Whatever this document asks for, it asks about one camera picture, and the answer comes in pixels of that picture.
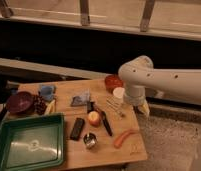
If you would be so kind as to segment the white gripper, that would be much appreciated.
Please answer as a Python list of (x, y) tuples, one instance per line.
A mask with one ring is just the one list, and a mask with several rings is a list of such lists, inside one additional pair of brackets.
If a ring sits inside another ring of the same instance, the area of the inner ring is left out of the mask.
[(126, 85), (123, 99), (126, 103), (139, 106), (138, 110), (146, 117), (150, 116), (150, 109), (145, 96), (145, 88), (137, 85)]

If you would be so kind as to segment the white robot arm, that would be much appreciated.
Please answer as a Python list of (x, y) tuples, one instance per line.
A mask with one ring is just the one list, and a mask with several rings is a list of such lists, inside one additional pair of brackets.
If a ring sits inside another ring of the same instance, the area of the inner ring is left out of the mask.
[(201, 69), (156, 69), (152, 60), (142, 55), (121, 65), (118, 75), (124, 83), (123, 99), (134, 107), (147, 104), (145, 88), (201, 105)]

